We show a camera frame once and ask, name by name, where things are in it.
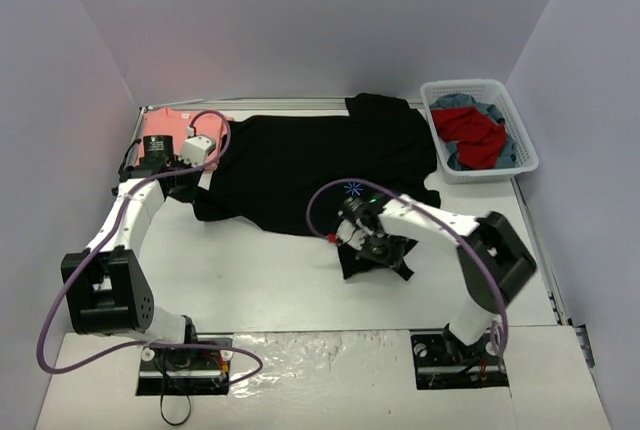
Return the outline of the black t-shirt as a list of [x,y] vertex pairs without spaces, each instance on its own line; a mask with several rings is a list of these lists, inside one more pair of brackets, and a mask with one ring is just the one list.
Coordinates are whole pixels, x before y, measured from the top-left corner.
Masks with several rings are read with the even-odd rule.
[[345,116],[231,123],[229,147],[208,189],[196,194],[195,217],[244,217],[265,231],[295,236],[329,234],[346,199],[375,196],[365,181],[440,206],[439,192],[425,186],[437,152],[420,112],[402,99],[366,93],[345,103]]

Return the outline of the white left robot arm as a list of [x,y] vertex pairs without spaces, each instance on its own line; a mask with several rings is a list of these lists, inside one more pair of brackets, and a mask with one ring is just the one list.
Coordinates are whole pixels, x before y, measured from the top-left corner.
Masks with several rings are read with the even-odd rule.
[[[194,135],[176,154],[169,135],[146,136],[139,142],[144,155],[136,165],[119,170],[116,199],[102,228],[82,252],[67,254],[62,260],[68,311],[78,334],[164,343],[168,360],[189,368],[201,356],[195,325],[190,317],[155,303],[139,254],[155,214],[167,198],[179,199],[195,190],[200,166],[216,143]],[[68,284],[83,262],[87,264],[82,273]]]

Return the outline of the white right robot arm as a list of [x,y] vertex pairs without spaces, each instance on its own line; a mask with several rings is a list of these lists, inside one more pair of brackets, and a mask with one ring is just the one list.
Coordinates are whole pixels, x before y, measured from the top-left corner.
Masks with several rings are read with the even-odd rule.
[[413,276],[406,255],[431,236],[452,242],[467,297],[443,330],[446,356],[465,363],[479,340],[520,294],[537,264],[507,218],[495,211],[482,217],[455,214],[378,194],[370,200],[349,198],[338,211],[333,234],[346,279],[371,267],[392,270],[404,280]]

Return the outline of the folded pink t-shirt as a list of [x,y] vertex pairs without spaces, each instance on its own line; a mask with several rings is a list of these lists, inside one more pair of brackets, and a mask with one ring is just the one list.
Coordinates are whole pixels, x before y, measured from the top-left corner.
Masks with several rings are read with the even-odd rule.
[[[163,107],[147,112],[144,117],[142,137],[152,135],[168,135],[172,137],[174,158],[177,158],[185,140],[189,137],[188,126],[198,111],[176,110]],[[201,116],[195,124],[196,134],[208,137],[214,141],[216,148],[207,160],[218,155],[222,148],[227,130],[222,119],[214,114]]]

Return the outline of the red t-shirt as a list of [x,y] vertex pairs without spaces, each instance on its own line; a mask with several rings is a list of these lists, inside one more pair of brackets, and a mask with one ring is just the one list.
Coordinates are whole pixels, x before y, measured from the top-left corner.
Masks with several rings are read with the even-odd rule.
[[436,109],[431,116],[439,138],[450,152],[453,170],[489,170],[497,167],[507,143],[503,124],[495,123],[474,106]]

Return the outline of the grey-blue t-shirt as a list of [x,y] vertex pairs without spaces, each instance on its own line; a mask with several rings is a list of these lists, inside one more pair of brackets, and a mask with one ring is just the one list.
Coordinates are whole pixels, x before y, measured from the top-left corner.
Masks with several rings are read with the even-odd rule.
[[[488,115],[495,123],[504,124],[504,117],[497,111],[496,107],[491,104],[479,103],[474,97],[462,93],[449,94],[437,99],[430,106],[430,110],[450,109],[474,106],[481,113]],[[507,135],[507,143],[499,157],[497,167],[494,169],[510,168],[515,165],[515,142]]]

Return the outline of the white plastic laundry basket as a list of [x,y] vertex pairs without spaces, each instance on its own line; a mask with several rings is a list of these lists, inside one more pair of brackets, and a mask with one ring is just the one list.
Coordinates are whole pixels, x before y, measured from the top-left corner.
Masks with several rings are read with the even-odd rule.
[[[454,170],[448,165],[451,152],[440,139],[430,106],[438,98],[462,93],[474,97],[479,103],[494,105],[504,117],[506,133],[515,142],[515,165],[504,169]],[[447,184],[486,183],[506,181],[537,169],[539,159],[527,130],[506,87],[492,79],[459,79],[426,82],[420,87],[425,117],[436,144],[443,180]]]

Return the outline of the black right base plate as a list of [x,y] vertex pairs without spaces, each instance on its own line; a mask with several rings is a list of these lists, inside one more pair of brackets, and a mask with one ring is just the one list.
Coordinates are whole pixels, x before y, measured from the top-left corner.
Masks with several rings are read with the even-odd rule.
[[441,329],[410,332],[418,390],[473,390],[509,387],[486,332],[470,347],[454,344]]

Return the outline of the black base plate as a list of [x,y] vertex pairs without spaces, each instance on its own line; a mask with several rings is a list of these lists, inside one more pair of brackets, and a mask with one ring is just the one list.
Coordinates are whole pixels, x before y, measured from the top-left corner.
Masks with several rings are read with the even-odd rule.
[[418,390],[473,390],[509,387],[486,332],[470,347],[454,344],[441,329],[410,332]]
[[139,362],[137,396],[219,396],[229,393],[231,334],[203,334],[200,344],[219,350],[144,348]]

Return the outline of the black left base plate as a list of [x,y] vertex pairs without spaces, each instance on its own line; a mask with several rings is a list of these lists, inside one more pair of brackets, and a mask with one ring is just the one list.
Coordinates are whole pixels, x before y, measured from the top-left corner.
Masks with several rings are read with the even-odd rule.
[[219,350],[144,348],[139,362],[137,396],[219,396],[229,393],[231,334],[203,334],[200,344]]

